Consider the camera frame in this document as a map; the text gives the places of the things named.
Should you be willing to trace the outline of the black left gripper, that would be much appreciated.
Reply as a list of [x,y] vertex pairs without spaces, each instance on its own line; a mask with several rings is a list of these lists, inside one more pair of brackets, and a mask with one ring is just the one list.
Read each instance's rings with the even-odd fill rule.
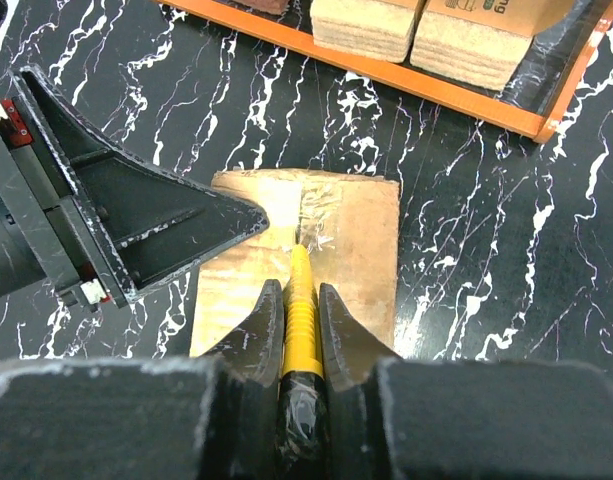
[[107,137],[35,66],[0,100],[0,298],[49,280],[91,310],[133,303],[265,231],[253,202]]

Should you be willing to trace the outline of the yellow utility knife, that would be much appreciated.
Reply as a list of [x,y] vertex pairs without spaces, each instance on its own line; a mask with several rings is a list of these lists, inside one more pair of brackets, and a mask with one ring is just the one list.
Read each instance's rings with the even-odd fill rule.
[[294,246],[291,251],[284,310],[275,473],[278,479],[325,479],[328,409],[318,300],[309,252],[302,245]]

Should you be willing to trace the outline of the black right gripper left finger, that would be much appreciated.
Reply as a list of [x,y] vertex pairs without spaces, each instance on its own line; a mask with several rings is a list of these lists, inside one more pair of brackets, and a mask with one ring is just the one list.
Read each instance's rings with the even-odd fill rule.
[[0,479],[269,479],[284,308],[275,280],[205,354],[0,363]]

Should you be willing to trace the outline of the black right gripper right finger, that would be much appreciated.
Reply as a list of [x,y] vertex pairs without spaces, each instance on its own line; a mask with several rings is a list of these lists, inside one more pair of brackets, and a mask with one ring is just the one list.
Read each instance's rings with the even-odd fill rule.
[[335,479],[613,479],[613,387],[579,363],[413,361],[320,288]]

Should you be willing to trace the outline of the brown cardboard express box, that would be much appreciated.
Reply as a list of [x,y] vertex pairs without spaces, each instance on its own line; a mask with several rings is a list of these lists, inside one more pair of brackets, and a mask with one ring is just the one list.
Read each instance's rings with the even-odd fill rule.
[[382,343],[394,343],[399,185],[382,176],[278,169],[219,172],[213,188],[264,209],[269,227],[199,270],[190,354],[209,350],[253,309],[264,282],[286,283],[294,245],[316,286],[333,285]]

